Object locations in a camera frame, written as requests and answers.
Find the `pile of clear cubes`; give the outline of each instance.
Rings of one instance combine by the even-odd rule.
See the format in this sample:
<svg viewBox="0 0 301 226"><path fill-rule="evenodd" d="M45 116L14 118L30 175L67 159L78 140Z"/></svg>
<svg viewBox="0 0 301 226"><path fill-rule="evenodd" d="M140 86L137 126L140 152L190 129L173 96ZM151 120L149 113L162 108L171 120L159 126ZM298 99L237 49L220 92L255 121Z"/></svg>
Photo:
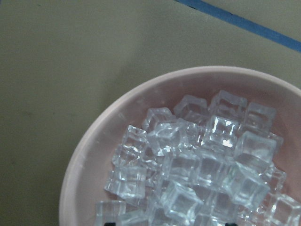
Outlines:
<svg viewBox="0 0 301 226"><path fill-rule="evenodd" d="M283 139L274 108L221 90L209 106L185 95L129 125L112 158L95 226L298 226L301 204L273 164Z"/></svg>

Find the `blue tape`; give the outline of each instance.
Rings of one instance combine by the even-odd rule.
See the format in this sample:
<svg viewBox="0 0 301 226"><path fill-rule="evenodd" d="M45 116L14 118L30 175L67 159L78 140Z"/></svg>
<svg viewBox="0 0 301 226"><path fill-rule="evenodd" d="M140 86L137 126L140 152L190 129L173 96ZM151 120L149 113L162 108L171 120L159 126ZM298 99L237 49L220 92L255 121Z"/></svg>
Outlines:
<svg viewBox="0 0 301 226"><path fill-rule="evenodd" d="M214 16L220 20L233 24L237 27L245 29L260 35L266 39L274 41L278 44L301 52L301 42L271 30L267 27L261 26L250 20L244 19L240 16L234 15L226 10L210 5L202 0L176 0L184 5L192 7L198 11Z"/></svg>

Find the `black object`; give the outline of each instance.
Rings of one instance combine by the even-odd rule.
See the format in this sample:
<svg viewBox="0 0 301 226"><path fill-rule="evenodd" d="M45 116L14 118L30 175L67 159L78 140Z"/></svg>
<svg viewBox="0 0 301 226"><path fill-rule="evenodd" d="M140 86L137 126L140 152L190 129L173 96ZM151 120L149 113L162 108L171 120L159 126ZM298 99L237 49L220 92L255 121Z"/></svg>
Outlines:
<svg viewBox="0 0 301 226"><path fill-rule="evenodd" d="M116 226L115 222L107 222L103 226Z"/></svg>

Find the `beige tabletop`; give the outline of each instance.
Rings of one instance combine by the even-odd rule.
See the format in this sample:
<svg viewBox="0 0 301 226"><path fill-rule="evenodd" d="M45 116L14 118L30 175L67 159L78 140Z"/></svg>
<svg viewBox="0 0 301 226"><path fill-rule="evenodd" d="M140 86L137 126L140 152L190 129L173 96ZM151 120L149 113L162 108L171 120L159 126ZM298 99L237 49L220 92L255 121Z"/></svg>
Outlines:
<svg viewBox="0 0 301 226"><path fill-rule="evenodd" d="M295 0L207 0L301 41ZM251 68L301 88L301 53L174 0L2 0L0 225L58 225L69 159L113 101L203 65Z"/></svg>

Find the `bowl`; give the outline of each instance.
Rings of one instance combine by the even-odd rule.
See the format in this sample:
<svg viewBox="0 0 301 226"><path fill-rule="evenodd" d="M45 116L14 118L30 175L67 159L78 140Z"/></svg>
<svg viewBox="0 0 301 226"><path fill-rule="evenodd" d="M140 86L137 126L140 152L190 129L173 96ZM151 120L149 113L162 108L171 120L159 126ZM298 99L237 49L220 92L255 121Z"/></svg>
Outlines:
<svg viewBox="0 0 301 226"><path fill-rule="evenodd" d="M185 94L210 101L226 90L277 109L272 132L284 138L274 158L287 173L284 190L301 201L301 90L271 75L239 67L207 66L167 73L127 92L90 126L68 165L59 207L60 226L92 226L95 203L110 199L104 191L114 149L127 125L141 127L147 109L172 109Z"/></svg>

